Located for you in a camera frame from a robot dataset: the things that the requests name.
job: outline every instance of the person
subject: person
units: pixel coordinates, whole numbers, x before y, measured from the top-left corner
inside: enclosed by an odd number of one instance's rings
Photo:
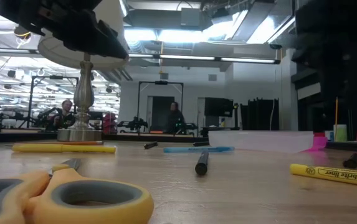
[[[180,126],[185,123],[184,116],[179,110],[177,102],[172,102],[170,105],[170,115],[168,116],[168,124],[166,133],[176,134],[180,130]]]
[[[70,100],[65,100],[62,103],[62,114],[57,114],[51,118],[51,123],[54,130],[59,128],[68,128],[75,122],[73,113],[70,112],[73,103]]]

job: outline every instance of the door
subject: door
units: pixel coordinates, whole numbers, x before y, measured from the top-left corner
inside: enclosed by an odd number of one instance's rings
[[[153,96],[151,112],[151,131],[163,131],[168,124],[171,103],[174,102],[173,96]]]

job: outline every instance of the white wall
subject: white wall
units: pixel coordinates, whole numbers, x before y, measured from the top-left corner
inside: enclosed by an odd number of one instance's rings
[[[277,65],[233,63],[226,72],[226,98],[235,103],[247,105],[249,100],[263,98],[272,100],[278,98]],[[238,125],[241,127],[240,110]],[[227,126],[234,126],[234,118],[228,118]]]
[[[298,130],[297,91],[291,76],[296,74],[296,63],[291,61],[294,49],[288,49],[281,64],[277,66],[277,83],[279,94],[279,126],[281,130]]]
[[[184,82],[183,115],[187,122],[197,123],[198,98],[215,97],[233,99],[238,104],[247,105],[248,100],[263,98],[279,99],[280,129],[297,130],[297,92],[290,77],[296,72],[296,66],[290,61],[293,54],[288,50],[280,65],[252,63],[233,63],[225,73],[218,68],[167,67],[169,82]],[[119,121],[131,121],[136,116],[138,99],[138,81],[159,80],[159,68],[128,67],[134,82],[121,84],[121,104]],[[209,82],[208,75],[217,74],[217,82]],[[171,85],[155,86],[150,84],[141,92],[140,118],[146,119],[148,96],[173,96],[181,102],[181,94]],[[240,111],[238,125],[241,124]],[[226,119],[227,126],[234,126],[234,118]]]
[[[146,107],[148,96],[173,96],[181,104],[181,94],[172,85],[150,84],[140,95],[140,118],[146,119]],[[198,118],[198,98],[216,97],[224,98],[224,87],[187,85],[184,84],[184,101],[182,112],[187,123],[197,123]],[[119,121],[131,121],[137,112],[138,82],[123,82],[121,84],[120,113]]]

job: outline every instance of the wooden table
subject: wooden table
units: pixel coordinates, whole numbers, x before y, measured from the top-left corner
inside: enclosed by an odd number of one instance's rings
[[[211,154],[209,172],[197,177],[199,154],[165,154],[160,143],[108,142],[114,154],[12,153],[0,144],[0,178],[48,169],[71,157],[84,159],[84,176],[148,189],[155,201],[150,223],[357,223],[357,185],[290,175],[291,163],[341,167],[351,152],[284,154],[236,150]]]

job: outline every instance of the yellow highlighter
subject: yellow highlighter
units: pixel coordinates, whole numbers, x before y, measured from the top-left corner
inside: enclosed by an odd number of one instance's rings
[[[108,152],[115,153],[116,147],[70,146],[62,144],[15,144],[14,152]]]
[[[294,175],[302,175],[305,177],[314,177],[349,184],[357,184],[357,170],[292,164],[290,165],[290,173]]]

